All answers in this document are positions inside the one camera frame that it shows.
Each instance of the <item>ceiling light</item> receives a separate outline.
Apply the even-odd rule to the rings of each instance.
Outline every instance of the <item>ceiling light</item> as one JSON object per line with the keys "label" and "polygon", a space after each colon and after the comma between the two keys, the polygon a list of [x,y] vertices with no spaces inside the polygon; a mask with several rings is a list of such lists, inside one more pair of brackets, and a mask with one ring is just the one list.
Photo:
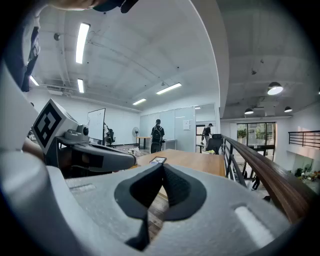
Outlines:
{"label": "ceiling light", "polygon": [[291,112],[292,111],[292,108],[289,107],[289,106],[286,106],[285,109],[284,109],[284,112]]}
{"label": "ceiling light", "polygon": [[178,88],[178,87],[180,87],[181,86],[181,83],[176,83],[175,85],[172,85],[172,86],[170,86],[170,87],[167,87],[167,88],[165,88],[165,89],[163,89],[163,90],[161,90],[161,91],[158,91],[156,94],[158,94],[158,95],[160,95],[160,94],[164,94],[164,93],[166,93],[166,92],[168,92],[168,91],[171,91],[172,89],[175,89],[175,88]]}
{"label": "ceiling light", "polygon": [[38,84],[37,81],[33,78],[32,75],[30,75],[30,80],[31,80],[36,86],[39,86],[39,84]]}
{"label": "ceiling light", "polygon": [[78,87],[79,87],[79,93],[84,93],[84,81],[82,79],[78,79]]}
{"label": "ceiling light", "polygon": [[132,105],[138,105],[139,103],[145,102],[145,101],[146,101],[146,99],[142,98],[142,99],[138,100],[137,102],[133,103]]}
{"label": "ceiling light", "polygon": [[75,62],[82,64],[82,58],[84,56],[84,49],[87,34],[89,31],[90,25],[86,23],[81,23],[79,28],[78,39],[76,41],[76,52],[75,52]]}
{"label": "ceiling light", "polygon": [[268,94],[269,95],[276,95],[282,92],[284,88],[278,82],[272,82],[268,86]]}
{"label": "ceiling light", "polygon": [[250,114],[253,114],[254,111],[252,110],[252,108],[247,108],[247,109],[244,111],[244,113],[245,113],[246,115],[250,115]]}

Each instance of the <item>wooden handrail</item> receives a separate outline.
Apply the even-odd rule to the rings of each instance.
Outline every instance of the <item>wooden handrail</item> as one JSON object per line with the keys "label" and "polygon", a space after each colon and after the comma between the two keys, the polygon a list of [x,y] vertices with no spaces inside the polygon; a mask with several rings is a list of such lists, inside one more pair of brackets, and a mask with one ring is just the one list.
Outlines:
{"label": "wooden handrail", "polygon": [[229,142],[251,166],[275,206],[287,216],[291,223],[295,223],[307,214],[317,196],[312,189],[287,170],[248,146],[226,136],[223,136],[223,139]]}

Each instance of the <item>railing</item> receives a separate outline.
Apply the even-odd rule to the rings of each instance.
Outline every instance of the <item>railing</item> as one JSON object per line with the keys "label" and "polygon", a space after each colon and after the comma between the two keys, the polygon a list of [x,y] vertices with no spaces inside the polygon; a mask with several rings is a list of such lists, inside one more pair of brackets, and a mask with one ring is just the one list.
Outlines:
{"label": "railing", "polygon": [[291,223],[295,223],[307,214],[312,201],[316,197],[316,194],[308,186],[287,170],[248,146],[229,137],[222,137],[221,151],[224,156],[227,178],[247,187],[243,176],[245,169],[241,172],[234,157],[234,151],[237,151],[263,183],[274,205],[287,216]]}
{"label": "railing", "polygon": [[289,144],[320,149],[320,130],[289,131]]}

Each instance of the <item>ceiling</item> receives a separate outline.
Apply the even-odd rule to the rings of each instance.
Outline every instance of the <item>ceiling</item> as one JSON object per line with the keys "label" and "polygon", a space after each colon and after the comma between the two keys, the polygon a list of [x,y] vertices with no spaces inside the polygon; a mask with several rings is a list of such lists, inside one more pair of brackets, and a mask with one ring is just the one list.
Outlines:
{"label": "ceiling", "polygon": [[[32,75],[42,87],[54,86],[64,96],[137,110],[193,95],[219,94],[208,35],[201,22],[194,22],[200,19],[197,12],[193,9],[187,15],[186,6],[193,8],[189,1],[139,0],[127,14],[118,8],[104,14],[47,7],[40,14],[41,49]],[[91,26],[83,62],[78,64],[82,22]],[[59,41],[54,40],[55,33],[60,34]],[[83,79],[83,94],[77,79]],[[156,95],[178,82],[181,87]],[[132,105],[142,98],[147,101]]]}
{"label": "ceiling", "polygon": [[[224,119],[286,116],[320,100],[319,64],[297,24],[270,0],[218,0],[229,48],[229,88]],[[283,91],[267,94],[270,82]]]}

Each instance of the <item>standing fan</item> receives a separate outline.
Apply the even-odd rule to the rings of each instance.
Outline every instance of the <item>standing fan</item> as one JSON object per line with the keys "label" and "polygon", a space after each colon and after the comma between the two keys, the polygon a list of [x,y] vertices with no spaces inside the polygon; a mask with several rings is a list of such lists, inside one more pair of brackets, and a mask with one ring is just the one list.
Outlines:
{"label": "standing fan", "polygon": [[138,127],[134,127],[132,129],[132,136],[135,138],[139,136],[139,128]]}

